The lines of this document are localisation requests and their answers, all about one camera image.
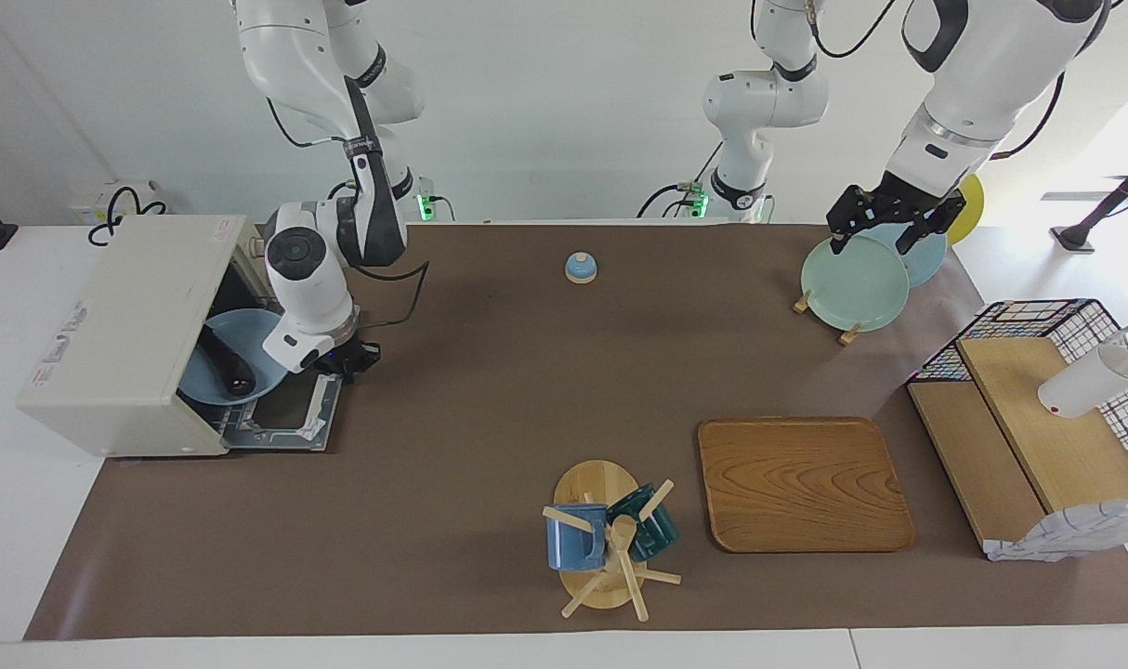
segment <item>white bottle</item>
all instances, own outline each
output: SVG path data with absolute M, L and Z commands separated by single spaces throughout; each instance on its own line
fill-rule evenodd
M 1039 402 L 1052 414 L 1081 419 L 1128 390 L 1128 326 L 1109 335 L 1081 360 L 1039 388 Z

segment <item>brown tabletop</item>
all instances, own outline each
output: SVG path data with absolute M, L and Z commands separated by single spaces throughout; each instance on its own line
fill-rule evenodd
M 904 317 L 848 349 L 791 313 L 826 229 L 412 229 L 418 311 L 379 329 L 324 454 L 106 461 L 26 639 L 390 635 L 1128 623 L 1123 549 L 984 560 L 902 389 L 980 306 L 950 255 Z M 564 279 L 589 250 L 590 285 Z M 353 282 L 372 318 L 409 285 Z M 917 542 L 891 555 L 730 555 L 695 443 L 715 416 L 861 415 L 882 428 Z M 546 564 L 556 479 L 589 458 L 675 479 L 682 537 L 651 622 L 562 619 Z

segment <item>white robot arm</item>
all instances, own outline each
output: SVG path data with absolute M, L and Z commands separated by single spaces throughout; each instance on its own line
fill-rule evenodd
M 945 234 L 964 206 L 955 187 L 1094 42 L 1109 12 L 1110 0 L 914 0 L 904 42 L 934 73 L 935 86 L 882 183 L 872 192 L 849 186 L 828 212 L 836 253 L 881 223 L 911 223 L 900 253 L 929 234 Z
M 825 1 L 816 5 L 823 9 Z M 763 0 L 754 21 L 756 43 L 772 59 L 769 71 L 733 71 L 704 90 L 704 114 L 725 141 L 721 164 L 704 187 L 710 215 L 756 220 L 775 148 L 767 127 L 819 123 L 828 108 L 828 81 L 816 69 L 816 43 L 804 0 Z
M 423 111 L 411 70 L 369 33 L 361 1 L 233 0 L 250 80 L 342 140 L 356 185 L 352 197 L 288 203 L 272 215 L 267 275 L 284 314 L 263 349 L 289 370 L 315 363 L 350 379 L 377 352 L 356 338 L 360 309 L 342 267 L 397 261 L 407 232 L 395 200 L 414 182 L 394 134 L 374 124 Z

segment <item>white wall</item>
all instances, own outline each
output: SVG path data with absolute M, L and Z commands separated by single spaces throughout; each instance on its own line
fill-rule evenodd
M 426 88 L 424 117 L 398 127 L 413 165 L 476 220 L 628 217 L 654 187 L 694 176 L 717 140 L 700 112 L 705 82 L 768 67 L 748 37 L 748 6 L 373 0 L 365 9 Z M 853 42 L 880 6 L 835 3 L 825 39 Z M 820 126 L 773 132 L 777 219 L 822 220 L 848 183 L 880 177 L 932 83 L 905 54 L 899 23 L 853 59 L 823 62 L 835 97 Z M 992 206 L 1036 200 L 1126 100 L 1128 2 L 1074 65 L 1037 148 L 988 169 Z M 279 137 L 243 71 L 224 0 L 0 0 L 5 218 L 67 223 L 70 183 L 107 174 L 156 178 L 182 211 L 262 218 L 323 196 L 342 165 L 340 148 L 299 151 Z

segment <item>yellow plate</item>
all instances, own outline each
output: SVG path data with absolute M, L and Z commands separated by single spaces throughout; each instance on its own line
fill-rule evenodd
M 948 229 L 948 241 L 952 245 L 959 245 L 960 240 L 977 229 L 977 222 L 985 211 L 985 187 L 981 187 L 981 179 L 976 174 L 968 175 L 964 182 L 960 182 L 960 193 L 967 204 Z

